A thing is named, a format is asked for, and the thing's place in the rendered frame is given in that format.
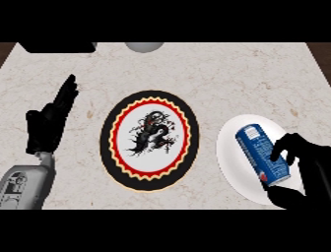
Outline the plain white plate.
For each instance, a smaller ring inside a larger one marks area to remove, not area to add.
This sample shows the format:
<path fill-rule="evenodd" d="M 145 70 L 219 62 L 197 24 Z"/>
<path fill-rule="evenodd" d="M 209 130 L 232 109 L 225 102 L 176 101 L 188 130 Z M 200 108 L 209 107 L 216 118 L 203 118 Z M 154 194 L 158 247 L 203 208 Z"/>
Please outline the plain white plate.
<path fill-rule="evenodd" d="M 262 184 L 265 184 L 253 166 L 250 164 L 249 158 L 244 155 L 238 142 L 235 140 L 235 134 L 238 130 L 249 124 L 259 124 L 264 128 L 266 135 L 272 141 L 277 140 L 286 135 L 286 129 L 266 117 L 255 114 L 241 114 L 231 118 L 218 133 L 216 139 L 216 159 L 221 172 L 224 177 L 232 186 L 237 193 L 252 202 L 272 206 L 274 203 L 268 197 L 268 193 L 264 189 Z M 281 157 L 287 160 L 287 153 L 281 153 Z M 274 186 L 283 186 L 290 189 L 304 192 L 302 179 L 299 174 L 298 162 L 290 167 L 290 178 L 280 182 Z"/>

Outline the blue can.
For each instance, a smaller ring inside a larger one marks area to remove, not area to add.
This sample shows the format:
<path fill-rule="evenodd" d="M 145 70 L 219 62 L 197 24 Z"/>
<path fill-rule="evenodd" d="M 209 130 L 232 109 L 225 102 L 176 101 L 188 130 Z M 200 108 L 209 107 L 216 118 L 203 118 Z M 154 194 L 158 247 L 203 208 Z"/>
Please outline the blue can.
<path fill-rule="evenodd" d="M 274 186 L 287 180 L 290 178 L 290 167 L 283 157 L 271 160 L 274 143 L 261 125 L 246 125 L 235 134 L 235 140 L 261 181 L 268 186 Z"/>

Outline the black rimmed dragon plate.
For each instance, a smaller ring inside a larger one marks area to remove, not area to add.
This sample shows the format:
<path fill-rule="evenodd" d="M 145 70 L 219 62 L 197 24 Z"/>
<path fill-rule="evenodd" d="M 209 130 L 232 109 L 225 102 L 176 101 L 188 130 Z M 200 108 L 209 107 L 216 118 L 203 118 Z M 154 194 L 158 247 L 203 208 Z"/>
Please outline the black rimmed dragon plate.
<path fill-rule="evenodd" d="M 155 192 L 188 174 L 200 150 L 200 125 L 185 101 L 142 91 L 115 105 L 101 133 L 101 159 L 123 187 Z"/>

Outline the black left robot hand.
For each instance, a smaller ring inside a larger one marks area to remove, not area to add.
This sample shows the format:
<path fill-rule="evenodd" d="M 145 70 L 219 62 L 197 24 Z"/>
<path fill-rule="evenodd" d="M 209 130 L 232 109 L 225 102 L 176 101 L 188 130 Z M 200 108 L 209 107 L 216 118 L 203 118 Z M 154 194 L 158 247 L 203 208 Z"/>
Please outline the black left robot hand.
<path fill-rule="evenodd" d="M 58 91 L 56 98 L 41 111 L 27 112 L 28 121 L 28 146 L 27 153 L 53 153 L 58 149 L 67 117 L 78 96 L 76 76 L 70 75 Z"/>

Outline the pale grey round object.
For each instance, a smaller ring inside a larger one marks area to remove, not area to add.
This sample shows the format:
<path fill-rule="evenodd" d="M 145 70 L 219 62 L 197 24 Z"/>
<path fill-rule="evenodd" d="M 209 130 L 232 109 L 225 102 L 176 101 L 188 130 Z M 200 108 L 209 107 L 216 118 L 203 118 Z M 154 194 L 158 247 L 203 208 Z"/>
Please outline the pale grey round object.
<path fill-rule="evenodd" d="M 163 42 L 127 42 L 126 46 L 138 53 L 148 53 L 155 51 L 163 46 Z"/>

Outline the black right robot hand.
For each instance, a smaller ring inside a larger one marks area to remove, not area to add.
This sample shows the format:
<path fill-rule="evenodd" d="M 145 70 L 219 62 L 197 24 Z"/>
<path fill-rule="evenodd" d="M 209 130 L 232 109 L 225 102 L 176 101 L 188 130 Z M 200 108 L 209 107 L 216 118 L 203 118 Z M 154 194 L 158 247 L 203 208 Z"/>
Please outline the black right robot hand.
<path fill-rule="evenodd" d="M 286 133 L 275 141 L 271 161 L 277 161 L 281 152 L 287 151 L 287 164 L 298 167 L 304 191 L 283 186 L 262 184 L 275 206 L 287 210 L 331 210 L 331 147 L 308 142 L 298 133 Z"/>

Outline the black box appliance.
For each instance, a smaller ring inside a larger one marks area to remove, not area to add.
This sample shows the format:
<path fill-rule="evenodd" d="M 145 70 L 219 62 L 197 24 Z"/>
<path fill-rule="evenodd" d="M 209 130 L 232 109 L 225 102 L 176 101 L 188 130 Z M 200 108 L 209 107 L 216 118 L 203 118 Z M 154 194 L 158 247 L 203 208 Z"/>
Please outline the black box appliance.
<path fill-rule="evenodd" d="M 92 53 L 96 42 L 22 42 L 30 53 Z"/>

